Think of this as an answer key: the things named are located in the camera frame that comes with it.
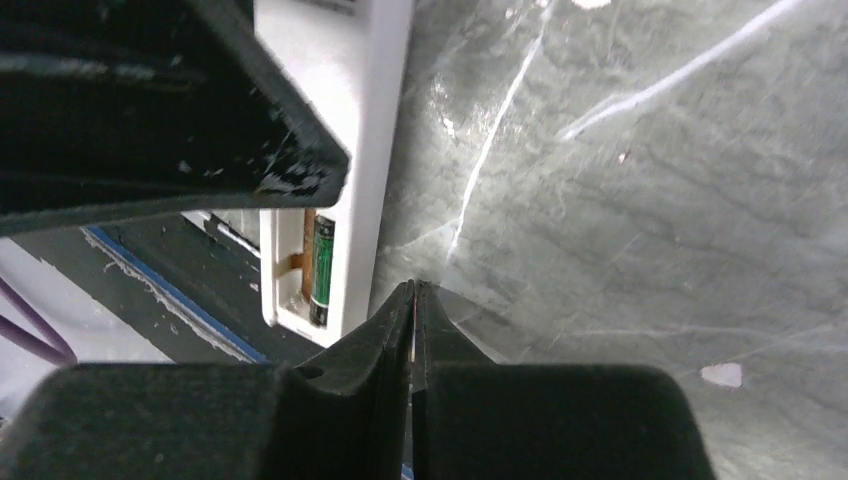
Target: blue tape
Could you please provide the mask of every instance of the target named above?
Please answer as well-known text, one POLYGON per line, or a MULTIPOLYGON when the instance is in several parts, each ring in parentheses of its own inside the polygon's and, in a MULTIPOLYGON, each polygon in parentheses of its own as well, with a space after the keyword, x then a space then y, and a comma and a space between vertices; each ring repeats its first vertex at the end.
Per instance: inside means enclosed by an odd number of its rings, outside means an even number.
POLYGON ((130 253, 129 250, 121 246, 118 242, 112 240, 106 232, 104 232, 99 227, 87 227, 89 233, 94 235, 95 238, 106 244, 109 248, 111 248, 115 253, 117 253, 122 259, 124 259, 127 263, 137 268, 144 276, 149 278, 153 283, 155 283, 158 287, 162 288, 172 297, 174 297, 178 302, 183 304, 187 309, 189 309, 192 313, 200 317, 207 325, 212 327, 216 332, 221 334, 224 338, 233 343, 233 345, 237 346, 245 355, 250 357, 256 363, 270 363, 265 355, 259 353, 255 348, 251 347, 247 342, 242 340, 241 337, 233 333, 229 328, 224 326, 221 322, 215 319, 212 315, 209 315, 205 310, 200 308, 200 306, 194 303, 190 298, 185 296, 183 292, 177 290, 176 287, 168 283, 167 280, 162 278, 161 275, 156 273, 152 268, 147 266, 144 262, 139 260, 138 257, 130 253))

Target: white plastic housing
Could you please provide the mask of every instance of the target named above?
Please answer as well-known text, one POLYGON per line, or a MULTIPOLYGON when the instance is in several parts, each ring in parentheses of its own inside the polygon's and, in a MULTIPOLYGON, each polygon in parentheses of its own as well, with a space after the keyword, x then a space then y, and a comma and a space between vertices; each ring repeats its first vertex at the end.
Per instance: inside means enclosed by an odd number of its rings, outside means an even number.
POLYGON ((281 275, 303 249, 302 210, 260 214, 262 311, 269 325, 328 347, 368 314, 414 0, 301 1, 257 0, 257 35, 349 152, 351 167, 339 202, 318 211, 336 222, 326 328, 291 302, 301 271, 281 275), (350 5, 353 15, 328 4, 350 5))

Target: wire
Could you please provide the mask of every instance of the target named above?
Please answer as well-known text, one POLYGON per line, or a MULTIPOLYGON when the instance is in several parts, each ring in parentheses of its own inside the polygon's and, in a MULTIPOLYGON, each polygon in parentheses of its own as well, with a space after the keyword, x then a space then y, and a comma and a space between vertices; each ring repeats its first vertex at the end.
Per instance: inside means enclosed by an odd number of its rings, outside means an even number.
POLYGON ((9 339, 15 345, 43 358, 54 365, 77 363, 77 356, 59 333, 50 326, 11 285, 0 277, 0 294, 15 307, 49 343, 45 343, 16 325, 8 318, 0 315, 0 336, 9 339))
POLYGON ((0 315, 0 336, 53 365, 69 363, 67 355, 42 342, 3 315, 0 315))

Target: green battery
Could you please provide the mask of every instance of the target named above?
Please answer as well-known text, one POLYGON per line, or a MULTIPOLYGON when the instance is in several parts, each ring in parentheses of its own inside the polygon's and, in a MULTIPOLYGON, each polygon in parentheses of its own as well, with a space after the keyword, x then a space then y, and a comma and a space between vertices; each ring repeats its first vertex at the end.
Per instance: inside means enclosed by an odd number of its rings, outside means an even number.
POLYGON ((312 236, 312 295, 309 298, 309 320, 319 327, 327 326, 335 234, 336 222, 321 215, 315 216, 315 231, 312 236))

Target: gray marble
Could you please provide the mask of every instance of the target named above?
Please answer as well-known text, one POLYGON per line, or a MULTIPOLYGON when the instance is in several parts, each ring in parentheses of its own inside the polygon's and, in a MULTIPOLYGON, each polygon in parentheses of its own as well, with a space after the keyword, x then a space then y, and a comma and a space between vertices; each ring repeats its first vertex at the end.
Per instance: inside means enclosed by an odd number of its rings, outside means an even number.
POLYGON ((848 2, 587 1, 419 1, 373 302, 663 368, 721 478, 848 478, 848 2))

